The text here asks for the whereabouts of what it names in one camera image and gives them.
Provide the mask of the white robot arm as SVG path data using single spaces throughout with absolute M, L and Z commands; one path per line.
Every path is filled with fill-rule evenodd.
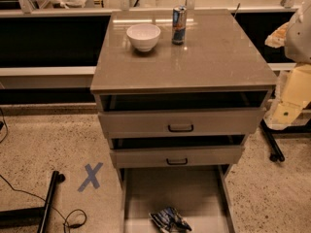
M 311 103 L 311 0 L 303 1 L 264 43 L 275 49 L 283 47 L 285 56 L 295 63 L 291 71 L 280 72 L 275 98 L 264 116 L 269 128 L 283 130 Z

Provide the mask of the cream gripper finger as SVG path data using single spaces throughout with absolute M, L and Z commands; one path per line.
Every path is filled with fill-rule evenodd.
M 274 30 L 266 39 L 265 44 L 271 48 L 278 49 L 285 45 L 288 23 L 284 23 Z

